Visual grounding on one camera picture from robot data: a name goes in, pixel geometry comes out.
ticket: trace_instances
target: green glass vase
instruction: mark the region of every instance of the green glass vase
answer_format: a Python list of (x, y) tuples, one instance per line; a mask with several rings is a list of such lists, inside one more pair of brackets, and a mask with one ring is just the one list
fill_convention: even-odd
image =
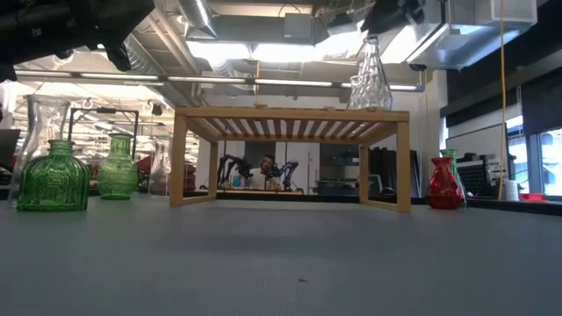
[(90, 171), (72, 156), (72, 141), (50, 140), (49, 155), (35, 158), (21, 174), (18, 210), (85, 211)]
[(463, 185), (463, 182), (460, 179), (460, 175), (458, 174), (458, 170), (457, 170), (457, 150), (456, 149), (441, 149), (440, 152), (441, 152), (441, 155), (444, 158), (452, 158), (453, 159), (453, 161), (450, 163), (450, 172), (452, 172), (453, 176), (455, 177), (455, 181), (457, 182), (458, 188), (464, 193), (463, 207), (466, 208), (466, 207), (468, 207), (468, 204), (466, 203), (466, 190), (465, 190), (465, 187)]
[(137, 166), (131, 159), (131, 138), (124, 133), (111, 133), (111, 149), (99, 165), (97, 187), (102, 199), (127, 200), (137, 187)]

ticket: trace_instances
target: wooden table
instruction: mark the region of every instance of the wooden table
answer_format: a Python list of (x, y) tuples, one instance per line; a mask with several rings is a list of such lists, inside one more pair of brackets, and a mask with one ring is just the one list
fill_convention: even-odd
[[(359, 198), (362, 204), (410, 212), (410, 115), (407, 111), (345, 111), (253, 107), (176, 109), (169, 204), (190, 205), (217, 197), (219, 140), (319, 142), (359, 146)], [(191, 130), (211, 143), (206, 197), (183, 196), (185, 134)], [(397, 203), (369, 200), (369, 145), (397, 135)]]

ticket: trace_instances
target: cable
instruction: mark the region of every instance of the cable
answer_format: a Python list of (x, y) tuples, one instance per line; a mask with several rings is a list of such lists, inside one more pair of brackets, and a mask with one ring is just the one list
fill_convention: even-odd
[(503, 160), (504, 160), (504, 138), (506, 125), (506, 56), (503, 43), (503, 0), (500, 0), (500, 59), (501, 59), (501, 147), (500, 147), (500, 189), (498, 190), (498, 201), (501, 200), (501, 193), (503, 191)]
[[(283, 4), (283, 5), (281, 6), (281, 9), (279, 9), (279, 12), (277, 13), (277, 17), (278, 17), (278, 18), (281, 17), (281, 11), (285, 8), (286, 5), (287, 5), (287, 4)], [(293, 8), (295, 8), (295, 10), (297, 10), (300, 14), (302, 14), (302, 12), (300, 11), (300, 9), (297, 8), (296, 5), (294, 5), (294, 4), (289, 4), (289, 5), (290, 5), (291, 7), (293, 7)]]

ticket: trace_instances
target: person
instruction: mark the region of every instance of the person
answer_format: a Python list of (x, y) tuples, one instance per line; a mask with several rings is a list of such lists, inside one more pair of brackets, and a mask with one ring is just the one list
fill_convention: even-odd
[(272, 154), (265, 154), (260, 161), (260, 168), (254, 168), (250, 170), (250, 174), (253, 176), (250, 177), (249, 186), (251, 189), (259, 189), (259, 190), (270, 190), (271, 183), (277, 184), (275, 178), (267, 179), (268, 172), (270, 171), (271, 166), (275, 163), (275, 157)]

